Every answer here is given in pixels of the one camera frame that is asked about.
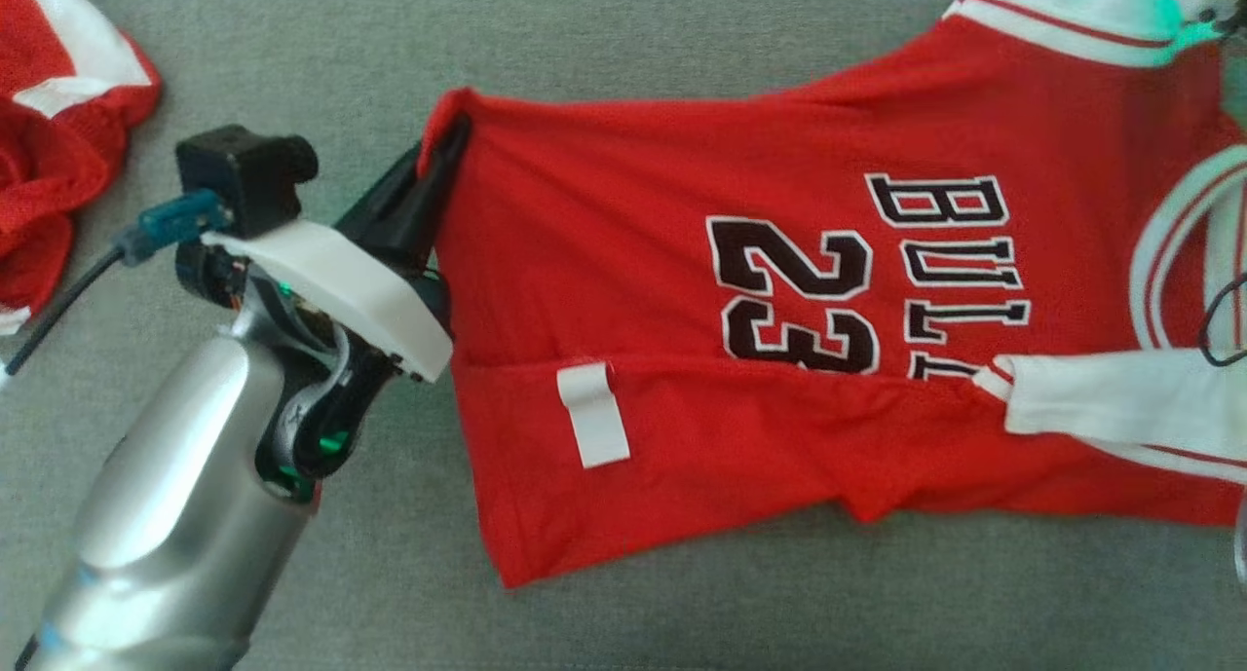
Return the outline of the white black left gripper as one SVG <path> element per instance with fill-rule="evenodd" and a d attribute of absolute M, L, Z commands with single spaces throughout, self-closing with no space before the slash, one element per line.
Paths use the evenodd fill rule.
<path fill-rule="evenodd" d="M 428 267 L 471 133 L 471 117 L 458 115 L 445 132 L 425 135 L 342 215 L 335 231 L 297 220 L 249 239 L 201 234 L 202 243 L 248 263 L 246 303 L 234 326 L 181 360 L 175 382 L 281 385 L 288 373 L 320 374 L 330 352 L 309 336 L 296 302 L 277 301 L 267 309 L 261 283 L 288 286 L 330 328 L 360 338 L 397 372 L 435 382 L 453 355 L 453 340 L 400 274 Z M 387 249 L 387 264 L 399 274 L 365 249 Z"/>

